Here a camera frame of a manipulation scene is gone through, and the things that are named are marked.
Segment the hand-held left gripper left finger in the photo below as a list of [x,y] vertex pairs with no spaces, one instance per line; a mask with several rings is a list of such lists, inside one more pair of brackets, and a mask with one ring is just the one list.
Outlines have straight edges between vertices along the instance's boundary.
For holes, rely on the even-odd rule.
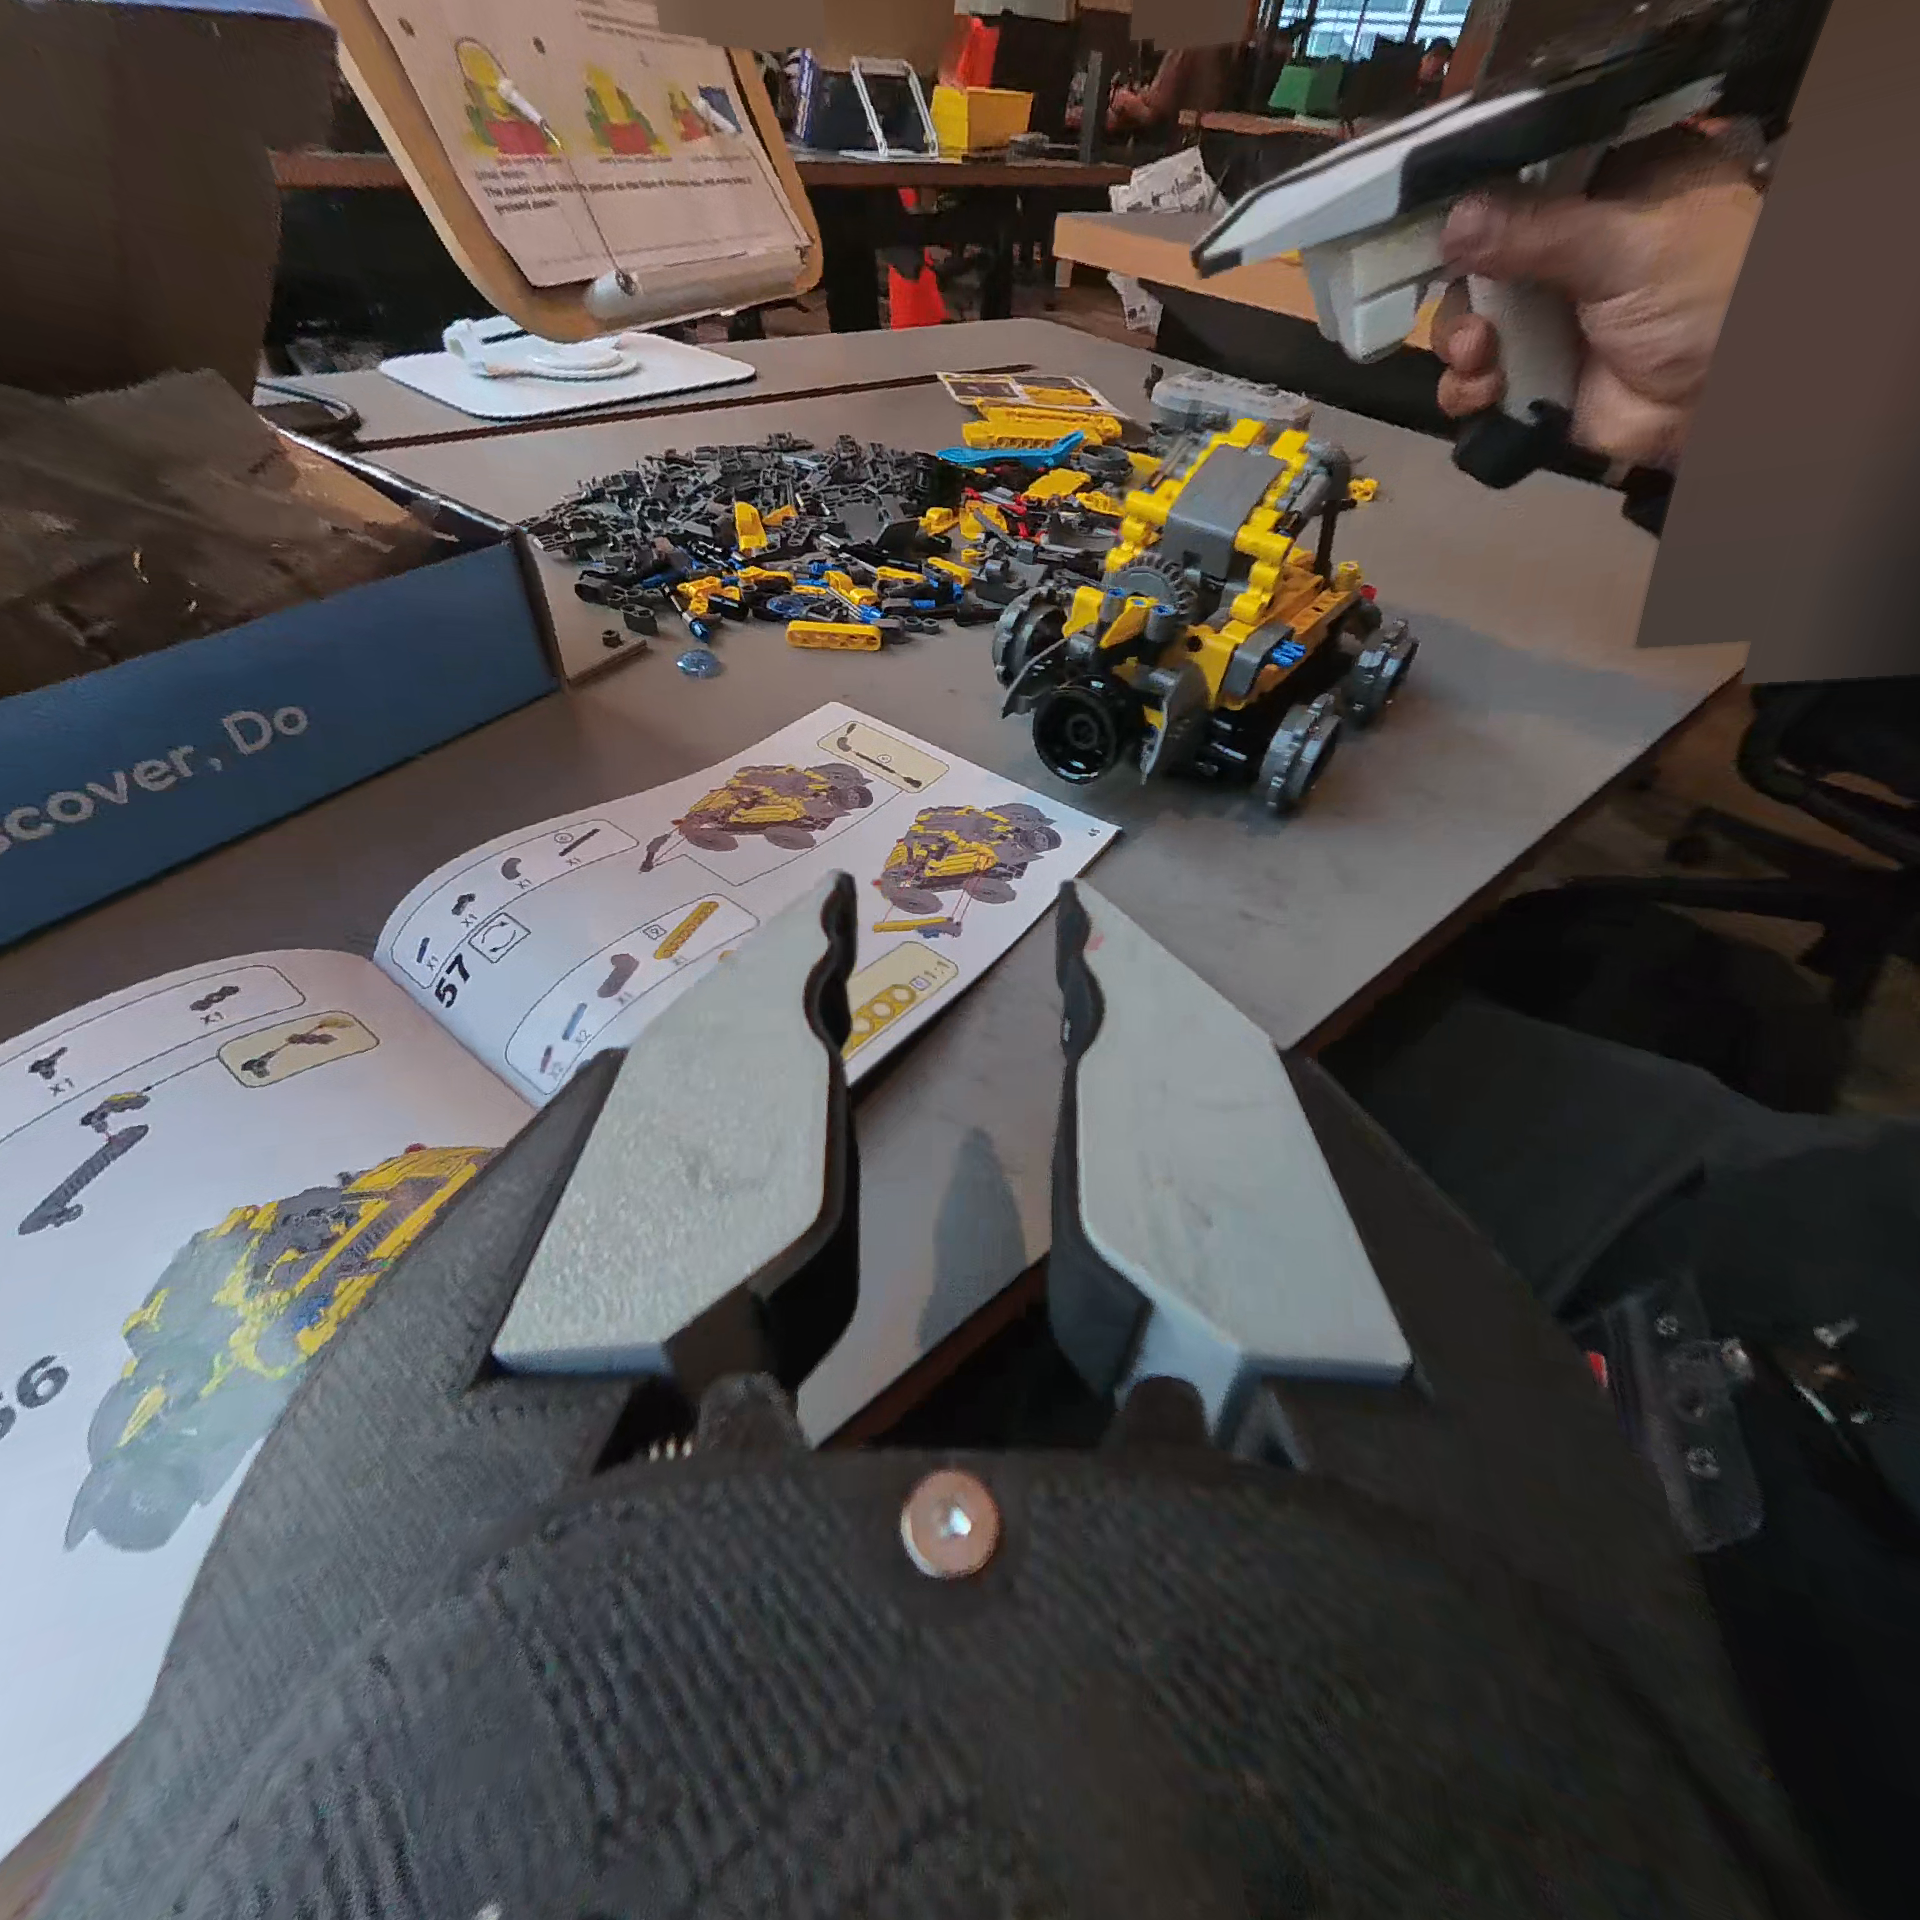
[[852,880],[825,880],[514,1140],[492,1232],[492,1424],[674,1397],[704,1445],[801,1448],[798,1383],[856,1301],[842,1045]]

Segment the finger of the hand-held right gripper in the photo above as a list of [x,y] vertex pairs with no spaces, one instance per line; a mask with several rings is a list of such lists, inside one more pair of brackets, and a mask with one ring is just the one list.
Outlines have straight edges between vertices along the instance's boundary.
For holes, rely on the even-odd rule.
[[1446,205],[1494,164],[1496,127],[1517,92],[1454,97],[1341,141],[1239,198],[1197,243],[1190,265],[1217,276],[1309,248],[1354,248],[1390,228],[1441,224]]

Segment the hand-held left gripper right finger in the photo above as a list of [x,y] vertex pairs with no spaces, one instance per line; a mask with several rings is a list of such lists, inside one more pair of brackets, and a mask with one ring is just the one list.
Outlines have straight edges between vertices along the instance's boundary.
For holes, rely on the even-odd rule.
[[1284,1384],[1392,1391],[1415,1358],[1279,1048],[1080,880],[1054,966],[1058,1349],[1113,1408],[1180,1384],[1214,1448],[1306,1463]]

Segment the yellow toy vehicle model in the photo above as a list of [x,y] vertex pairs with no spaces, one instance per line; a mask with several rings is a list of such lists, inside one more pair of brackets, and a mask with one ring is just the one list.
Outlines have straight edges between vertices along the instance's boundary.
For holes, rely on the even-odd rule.
[[1420,651],[1334,557],[1354,507],[1349,453],[1301,428],[1201,437],[1121,501],[1100,553],[1029,569],[991,640],[1001,712],[1063,784],[1190,779],[1301,812]]

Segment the wood-edged grey desk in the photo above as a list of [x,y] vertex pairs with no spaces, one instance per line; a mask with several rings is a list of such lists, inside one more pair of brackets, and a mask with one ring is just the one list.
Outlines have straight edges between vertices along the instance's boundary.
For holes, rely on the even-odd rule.
[[1270,361],[1326,347],[1306,271],[1296,253],[1242,263],[1214,276],[1190,251],[1208,222],[1180,211],[1064,211],[1056,216],[1056,257],[1138,280],[1160,300],[1162,319],[1232,364]]

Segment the dark background desk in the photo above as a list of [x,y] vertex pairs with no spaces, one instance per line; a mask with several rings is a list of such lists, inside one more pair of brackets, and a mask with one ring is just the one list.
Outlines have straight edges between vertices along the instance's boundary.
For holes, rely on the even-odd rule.
[[1106,189],[1124,184],[1130,168],[1121,161],[1080,161],[1070,158],[1006,158],[925,153],[862,153],[789,148],[806,192],[820,189]]

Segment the person's right hand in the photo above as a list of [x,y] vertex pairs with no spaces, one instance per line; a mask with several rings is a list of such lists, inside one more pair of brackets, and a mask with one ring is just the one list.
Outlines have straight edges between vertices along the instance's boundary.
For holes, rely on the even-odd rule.
[[1431,319],[1439,412],[1466,419],[1503,397],[1502,333],[1471,310],[1464,279],[1552,287],[1581,341],[1569,441],[1607,463],[1623,513],[1661,532],[1764,167],[1750,118],[1705,116],[1608,151],[1584,196],[1532,200],[1508,184],[1456,203],[1454,280]]

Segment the grey battery box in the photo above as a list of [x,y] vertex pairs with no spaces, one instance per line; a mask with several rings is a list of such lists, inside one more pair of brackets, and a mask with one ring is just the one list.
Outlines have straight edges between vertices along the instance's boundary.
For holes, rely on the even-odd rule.
[[1150,424],[1170,437],[1223,432],[1254,420],[1272,432],[1306,429],[1311,399],[1268,382],[1221,374],[1205,368],[1160,371],[1145,396]]

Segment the instruction booklet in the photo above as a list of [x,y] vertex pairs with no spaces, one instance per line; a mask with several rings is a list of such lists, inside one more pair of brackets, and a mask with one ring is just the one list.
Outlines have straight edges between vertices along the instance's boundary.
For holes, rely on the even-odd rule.
[[468,851],[370,957],[230,956],[6,1039],[4,1852],[132,1729],[318,1356],[575,1070],[840,870],[860,1077],[1117,835],[828,703]]

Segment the yellow sticker sheet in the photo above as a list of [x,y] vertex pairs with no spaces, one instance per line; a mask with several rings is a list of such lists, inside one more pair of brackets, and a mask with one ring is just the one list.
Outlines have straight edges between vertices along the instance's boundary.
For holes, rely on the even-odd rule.
[[967,406],[973,416],[1058,416],[1058,419],[1117,419],[1106,396],[1085,384],[1078,374],[1050,374],[1033,371],[967,371],[938,372],[943,392]]

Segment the yellow storage bin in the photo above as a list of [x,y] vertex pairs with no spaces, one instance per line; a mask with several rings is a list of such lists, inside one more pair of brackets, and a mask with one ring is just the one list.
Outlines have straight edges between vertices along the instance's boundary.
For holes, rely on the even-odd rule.
[[928,113],[943,158],[1006,153],[1030,131],[1036,96],[1017,86],[935,84]]

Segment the clear acrylic stand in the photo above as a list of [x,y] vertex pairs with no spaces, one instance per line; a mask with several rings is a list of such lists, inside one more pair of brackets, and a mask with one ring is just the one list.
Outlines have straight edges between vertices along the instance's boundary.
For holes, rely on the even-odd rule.
[[920,78],[896,59],[828,64],[806,55],[798,79],[794,141],[812,153],[865,158],[938,153]]

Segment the blue kit box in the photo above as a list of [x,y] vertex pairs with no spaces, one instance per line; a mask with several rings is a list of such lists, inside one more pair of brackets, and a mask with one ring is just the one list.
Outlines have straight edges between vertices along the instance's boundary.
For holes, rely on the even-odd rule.
[[558,686],[506,523],[215,372],[4,389],[4,945]]

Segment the pile of small building parts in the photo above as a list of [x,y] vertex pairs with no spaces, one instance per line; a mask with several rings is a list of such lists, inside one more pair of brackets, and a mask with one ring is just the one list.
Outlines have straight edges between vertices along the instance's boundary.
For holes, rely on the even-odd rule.
[[1143,446],[967,471],[938,451],[840,437],[669,448],[582,480],[518,523],[605,619],[605,645],[677,622],[711,648],[761,622],[816,654],[877,654],[991,623],[1030,584],[1097,572]]

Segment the white stand base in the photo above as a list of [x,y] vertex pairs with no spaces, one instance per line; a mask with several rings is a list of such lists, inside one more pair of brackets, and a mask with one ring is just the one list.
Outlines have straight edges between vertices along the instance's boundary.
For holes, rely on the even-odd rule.
[[442,328],[439,349],[386,356],[377,371],[409,392],[486,423],[734,390],[756,376],[746,361],[656,328],[550,342],[502,318],[455,319]]

